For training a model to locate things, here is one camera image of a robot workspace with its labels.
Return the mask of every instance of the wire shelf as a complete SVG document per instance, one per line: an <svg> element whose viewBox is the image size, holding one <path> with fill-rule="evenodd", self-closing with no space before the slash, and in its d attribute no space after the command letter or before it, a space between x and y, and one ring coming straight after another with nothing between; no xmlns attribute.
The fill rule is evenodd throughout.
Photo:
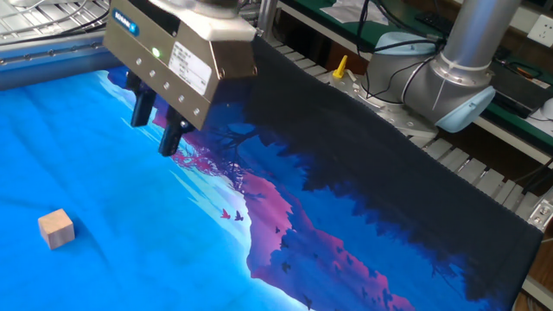
<svg viewBox="0 0 553 311"><path fill-rule="evenodd" d="M81 0L59 4L20 7L0 0L0 42L14 42L59 34L100 18L109 9L108 0ZM95 27L98 21L88 27Z"/></svg>

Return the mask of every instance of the green indicator light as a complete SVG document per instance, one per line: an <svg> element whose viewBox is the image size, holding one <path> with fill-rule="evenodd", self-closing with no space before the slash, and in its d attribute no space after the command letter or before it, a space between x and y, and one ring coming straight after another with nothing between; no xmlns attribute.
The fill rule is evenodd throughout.
<svg viewBox="0 0 553 311"><path fill-rule="evenodd" d="M152 54L156 57L156 58L159 58L162 54L159 52L159 50L157 48L152 48Z"/></svg>

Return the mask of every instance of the white label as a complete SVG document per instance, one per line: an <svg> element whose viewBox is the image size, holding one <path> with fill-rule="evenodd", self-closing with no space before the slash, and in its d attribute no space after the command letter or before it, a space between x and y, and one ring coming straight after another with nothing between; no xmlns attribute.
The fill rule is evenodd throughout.
<svg viewBox="0 0 553 311"><path fill-rule="evenodd" d="M543 82L542 80L532 79L531 81L534 82L535 84L541 86L541 87L544 88L544 89L548 89L548 88L550 87L550 85L548 85L547 83Z"/></svg>
<svg viewBox="0 0 553 311"><path fill-rule="evenodd" d="M200 95L203 96L206 93L207 84L211 78L211 67L179 42L175 42L173 47L169 69Z"/></svg>

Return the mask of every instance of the silver cylinder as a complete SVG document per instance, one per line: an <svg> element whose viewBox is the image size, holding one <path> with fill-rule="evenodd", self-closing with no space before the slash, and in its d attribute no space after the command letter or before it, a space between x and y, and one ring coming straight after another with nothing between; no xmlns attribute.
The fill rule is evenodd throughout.
<svg viewBox="0 0 553 311"><path fill-rule="evenodd" d="M272 36L273 22L277 13L278 0L262 0L261 10L259 12L259 20L257 27L263 31L261 35L264 39L269 39Z"/></svg>
<svg viewBox="0 0 553 311"><path fill-rule="evenodd" d="M521 0L465 0L443 55L464 67L492 60Z"/></svg>

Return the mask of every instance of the yellow peg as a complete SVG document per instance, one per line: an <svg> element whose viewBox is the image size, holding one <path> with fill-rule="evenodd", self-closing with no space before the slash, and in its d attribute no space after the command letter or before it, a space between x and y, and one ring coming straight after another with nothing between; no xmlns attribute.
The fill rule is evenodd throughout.
<svg viewBox="0 0 553 311"><path fill-rule="evenodd" d="M346 69L346 62L347 62L347 55L344 55L342 58L342 61L340 62L340 65L338 66L338 69L334 70L332 75L335 78L341 79L344 76L344 70Z"/></svg>

